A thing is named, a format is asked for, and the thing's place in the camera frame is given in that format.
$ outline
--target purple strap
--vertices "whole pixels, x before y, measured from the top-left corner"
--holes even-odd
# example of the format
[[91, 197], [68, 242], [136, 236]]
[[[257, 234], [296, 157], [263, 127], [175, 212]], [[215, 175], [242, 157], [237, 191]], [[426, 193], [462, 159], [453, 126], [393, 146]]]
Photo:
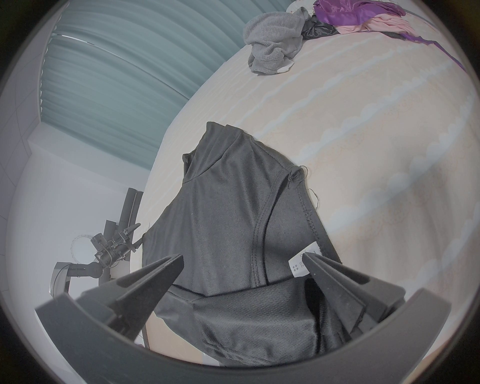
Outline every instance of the purple strap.
[[456, 62], [458, 64], [458, 66], [463, 69], [465, 72], [465, 67], [462, 65], [461, 62], [459, 62], [457, 59], [455, 59], [452, 55], [450, 55], [450, 53], [448, 53], [445, 48], [443, 48], [440, 43], [438, 41], [435, 41], [435, 40], [425, 40], [423, 37], [419, 36], [419, 37], [415, 37], [415, 36], [410, 36], [409, 34], [406, 34], [406, 33], [401, 33], [400, 34], [401, 36], [403, 36], [405, 39], [407, 40], [410, 40], [410, 41], [414, 41], [416, 43], [423, 43], [423, 44], [427, 44], [427, 45], [430, 45], [430, 44], [435, 44], [439, 49], [441, 49], [443, 52], [445, 52], [449, 58], [451, 58], [454, 62]]
[[399, 5], [371, 0], [317, 0], [313, 9], [318, 20], [331, 25], [362, 25], [382, 13], [405, 16]]

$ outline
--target curtain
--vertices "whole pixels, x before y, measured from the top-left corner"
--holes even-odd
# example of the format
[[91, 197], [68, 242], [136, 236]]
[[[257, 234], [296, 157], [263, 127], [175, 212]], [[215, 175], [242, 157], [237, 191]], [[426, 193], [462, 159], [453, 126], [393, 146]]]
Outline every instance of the curtain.
[[42, 121], [150, 169], [177, 113], [244, 46], [244, 25], [290, 3], [71, 0], [45, 53]]

